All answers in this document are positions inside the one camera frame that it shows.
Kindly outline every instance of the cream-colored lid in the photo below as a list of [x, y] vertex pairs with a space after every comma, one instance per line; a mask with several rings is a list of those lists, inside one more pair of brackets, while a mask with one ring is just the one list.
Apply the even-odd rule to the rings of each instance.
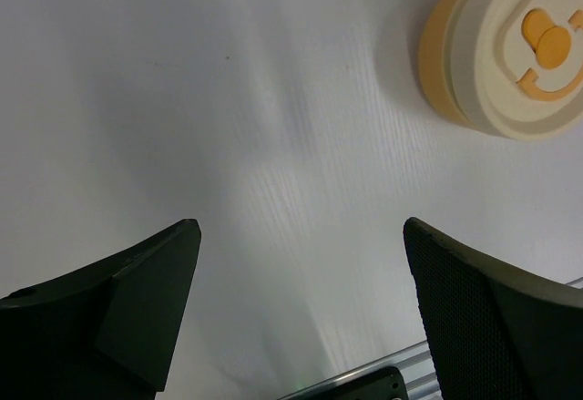
[[467, 0], [450, 71], [476, 128], [520, 139], [557, 134], [583, 113], [583, 0]]

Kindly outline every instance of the orange circle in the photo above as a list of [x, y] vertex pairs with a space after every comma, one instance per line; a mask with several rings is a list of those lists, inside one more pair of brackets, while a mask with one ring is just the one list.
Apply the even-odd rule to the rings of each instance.
[[565, 63], [570, 52], [571, 34], [562, 26], [555, 26], [540, 37], [537, 62], [544, 69], [555, 69]]

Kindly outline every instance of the white table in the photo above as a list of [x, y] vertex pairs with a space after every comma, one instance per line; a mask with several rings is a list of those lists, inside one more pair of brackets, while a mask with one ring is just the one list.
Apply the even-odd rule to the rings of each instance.
[[197, 218], [159, 398], [247, 399], [424, 339], [410, 216], [583, 275], [583, 126], [434, 115], [412, 57], [435, 1], [0, 0], [0, 293]]

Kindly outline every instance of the wood grain surface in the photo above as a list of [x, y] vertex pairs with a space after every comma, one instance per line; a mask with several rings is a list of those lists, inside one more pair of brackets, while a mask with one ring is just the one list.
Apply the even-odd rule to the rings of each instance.
[[181, 218], [203, 232], [161, 399], [275, 398], [424, 339], [410, 216], [583, 275], [583, 128], [450, 125], [436, 0], [0, 0], [0, 292]]

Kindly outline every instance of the round container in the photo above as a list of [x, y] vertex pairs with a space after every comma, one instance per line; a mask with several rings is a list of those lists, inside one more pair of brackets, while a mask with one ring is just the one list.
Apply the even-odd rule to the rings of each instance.
[[517, 139], [553, 136], [583, 114], [583, 0], [441, 0], [419, 75], [434, 110]]

